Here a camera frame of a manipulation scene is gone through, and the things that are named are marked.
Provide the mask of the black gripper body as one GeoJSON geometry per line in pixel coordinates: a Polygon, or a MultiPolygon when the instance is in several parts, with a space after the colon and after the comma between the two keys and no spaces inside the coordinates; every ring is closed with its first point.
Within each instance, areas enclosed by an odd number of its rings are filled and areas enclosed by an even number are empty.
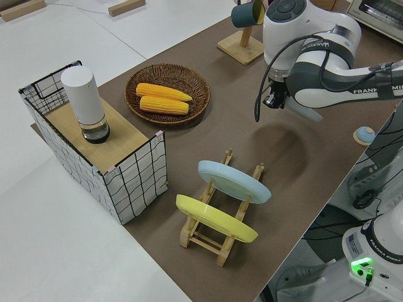
{"type": "Polygon", "coordinates": [[[284,81],[274,81],[273,79],[269,79],[268,85],[268,94],[289,96],[288,88],[284,81]]]}

